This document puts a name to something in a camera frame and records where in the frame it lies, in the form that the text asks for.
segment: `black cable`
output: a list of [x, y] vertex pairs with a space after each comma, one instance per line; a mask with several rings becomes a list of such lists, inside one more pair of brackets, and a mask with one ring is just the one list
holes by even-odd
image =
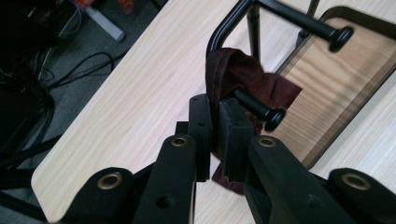
[[61, 77], [58, 81], [50, 84], [47, 89], [53, 89], [55, 87], [57, 87], [58, 85], [60, 85], [62, 82], [66, 81], [69, 77], [71, 77], [73, 75], [73, 73], [85, 62], [87, 62], [89, 59], [96, 57], [98, 55], [106, 55], [110, 61], [109, 64], [111, 64], [111, 70], [113, 70], [114, 68], [114, 60], [111, 57], [111, 55], [107, 52], [98, 52], [98, 53], [94, 53], [93, 55], [88, 56], [87, 58], [83, 59], [81, 62], [79, 62], [75, 67], [73, 67], [64, 77]]
[[52, 90], [52, 89], [55, 89], [55, 88], [64, 86], [64, 85], [66, 85], [66, 84], [69, 84], [69, 83], [71, 83], [71, 82], [77, 81], [77, 80], [79, 80], [79, 79], [82, 79], [82, 78], [84, 78], [84, 77], [106, 76], [106, 75], [108, 75], [108, 74], [100, 74], [100, 75], [98, 75], [98, 74], [93, 74], [93, 73], [96, 72], [96, 71], [99, 71], [100, 69], [102, 69], [102, 68], [104, 68], [104, 67], [106, 67], [106, 66], [108, 66], [109, 64], [111, 64], [111, 71], [113, 71], [113, 69], [114, 69], [114, 62], [116, 62], [116, 61], [122, 59], [122, 58], [125, 56], [125, 54], [127, 53], [127, 51], [128, 51], [128, 50], [125, 50], [122, 54], [118, 55], [118, 56], [115, 57], [115, 58], [111, 58], [111, 56], [109, 56], [109, 54], [106, 53], [107, 57], [109, 57], [109, 61], [104, 62], [104, 63], [99, 63], [99, 64], [97, 64], [97, 65], [94, 66], [94, 67], [91, 67], [91, 68], [89, 68], [89, 69], [86, 69], [86, 70], [83, 70], [83, 71], [80, 71], [80, 72], [78, 72], [78, 73], [73, 74], [73, 72], [76, 71], [76, 69], [77, 69], [79, 66], [81, 66], [82, 63], [86, 62], [86, 61], [87, 61], [88, 59], [90, 59], [91, 57], [94, 57], [94, 56], [96, 56], [96, 55], [102, 54], [103, 52], [99, 52], [99, 53], [93, 54], [93, 55], [87, 57], [86, 59], [84, 59], [83, 61], [81, 61], [79, 64], [77, 64], [69, 73], [66, 74], [66, 76], [64, 76], [63, 78], [61, 78], [59, 81], [57, 81], [57, 82], [55, 82], [55, 83], [53, 83], [53, 84], [50, 84], [47, 88], [48, 88], [48, 90]]

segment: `dark red fabric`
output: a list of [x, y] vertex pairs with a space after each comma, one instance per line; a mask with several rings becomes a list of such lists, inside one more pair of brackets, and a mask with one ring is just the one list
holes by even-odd
[[[234, 90], [243, 90], [271, 107], [289, 107], [301, 91], [301, 88], [279, 75], [264, 73], [260, 62], [246, 55], [240, 49], [211, 51], [206, 58], [205, 72], [206, 94], [209, 98], [214, 135], [216, 135], [219, 101]], [[262, 122], [249, 113], [247, 115], [252, 121], [256, 133], [260, 134]], [[216, 144], [213, 146], [212, 152], [221, 157]], [[243, 194], [243, 185], [229, 183], [221, 175], [221, 167], [218, 168], [212, 179], [227, 189]]]

